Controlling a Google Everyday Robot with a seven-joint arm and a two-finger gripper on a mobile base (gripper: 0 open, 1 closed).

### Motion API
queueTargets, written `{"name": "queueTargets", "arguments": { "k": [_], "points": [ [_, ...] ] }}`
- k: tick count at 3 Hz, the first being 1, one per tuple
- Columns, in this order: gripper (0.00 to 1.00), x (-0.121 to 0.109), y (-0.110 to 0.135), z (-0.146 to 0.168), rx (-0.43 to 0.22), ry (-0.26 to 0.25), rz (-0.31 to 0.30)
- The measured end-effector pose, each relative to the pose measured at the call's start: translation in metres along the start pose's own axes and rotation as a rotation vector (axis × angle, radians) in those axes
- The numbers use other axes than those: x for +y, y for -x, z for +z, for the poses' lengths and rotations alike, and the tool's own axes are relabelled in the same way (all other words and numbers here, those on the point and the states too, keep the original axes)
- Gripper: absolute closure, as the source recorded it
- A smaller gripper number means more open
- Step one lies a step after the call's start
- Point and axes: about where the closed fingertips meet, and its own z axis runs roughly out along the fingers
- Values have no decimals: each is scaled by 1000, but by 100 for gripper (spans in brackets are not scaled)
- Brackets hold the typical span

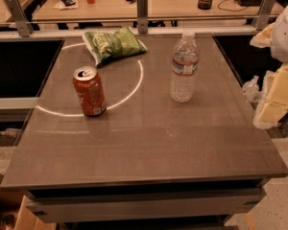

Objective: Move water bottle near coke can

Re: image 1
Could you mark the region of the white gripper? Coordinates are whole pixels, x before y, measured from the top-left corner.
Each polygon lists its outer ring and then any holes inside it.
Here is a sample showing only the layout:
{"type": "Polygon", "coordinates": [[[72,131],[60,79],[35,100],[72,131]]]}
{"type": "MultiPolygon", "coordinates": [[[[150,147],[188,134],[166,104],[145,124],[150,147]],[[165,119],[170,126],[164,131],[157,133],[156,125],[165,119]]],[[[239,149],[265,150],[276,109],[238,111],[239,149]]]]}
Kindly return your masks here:
{"type": "MultiPolygon", "coordinates": [[[[266,48],[271,45],[273,58],[288,62],[288,6],[276,19],[255,35],[251,46],[266,48]]],[[[260,129],[269,129],[288,112],[288,63],[283,63],[276,72],[268,71],[263,81],[261,99],[256,107],[253,125],[260,129]]]]}

